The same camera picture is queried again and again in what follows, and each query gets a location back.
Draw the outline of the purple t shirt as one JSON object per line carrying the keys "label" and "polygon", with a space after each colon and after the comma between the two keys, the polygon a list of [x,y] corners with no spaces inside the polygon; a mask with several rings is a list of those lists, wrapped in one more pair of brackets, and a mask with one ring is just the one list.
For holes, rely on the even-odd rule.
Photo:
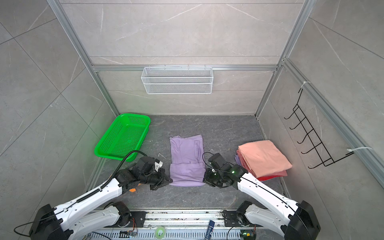
{"label": "purple t shirt", "polygon": [[181,138],[170,138],[171,159],[170,183],[175,187],[201,187],[206,172],[203,161],[203,137],[202,135]]}

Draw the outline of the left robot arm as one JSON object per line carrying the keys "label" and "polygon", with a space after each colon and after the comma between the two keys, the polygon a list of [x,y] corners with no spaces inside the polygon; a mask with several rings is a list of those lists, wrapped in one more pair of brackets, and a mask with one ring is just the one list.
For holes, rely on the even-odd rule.
{"label": "left robot arm", "polygon": [[149,185],[156,191],[172,183],[162,165],[162,161],[146,155],[125,169],[118,165],[104,183],[88,193],[56,207],[49,204],[41,207],[29,237],[32,240],[79,240],[103,227],[131,225],[133,217],[126,204],[109,201],[139,185]]}

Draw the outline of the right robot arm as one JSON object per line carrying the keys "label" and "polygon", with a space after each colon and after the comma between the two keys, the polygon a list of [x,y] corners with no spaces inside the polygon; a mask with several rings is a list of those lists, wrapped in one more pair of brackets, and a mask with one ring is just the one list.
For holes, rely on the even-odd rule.
{"label": "right robot arm", "polygon": [[272,190],[240,165],[227,162],[221,154],[203,161],[207,166],[204,182],[220,189],[234,187],[264,208],[244,202],[237,209],[237,220],[243,226],[259,225],[286,240],[315,240],[321,226],[315,210],[306,201],[298,203]]}

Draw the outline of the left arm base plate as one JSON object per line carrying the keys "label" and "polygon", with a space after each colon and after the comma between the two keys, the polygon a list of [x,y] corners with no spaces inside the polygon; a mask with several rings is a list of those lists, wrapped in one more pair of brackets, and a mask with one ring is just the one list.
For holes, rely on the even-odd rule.
{"label": "left arm base plate", "polygon": [[124,214],[116,223],[120,228],[133,228],[134,226],[142,228],[146,219],[145,211],[130,212]]}

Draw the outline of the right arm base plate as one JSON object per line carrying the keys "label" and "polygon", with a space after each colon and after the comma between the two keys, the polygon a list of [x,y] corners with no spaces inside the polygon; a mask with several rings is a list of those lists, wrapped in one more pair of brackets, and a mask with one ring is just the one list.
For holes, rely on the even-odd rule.
{"label": "right arm base plate", "polygon": [[237,211],[222,211],[222,217],[224,218],[226,227],[248,227],[249,221]]}

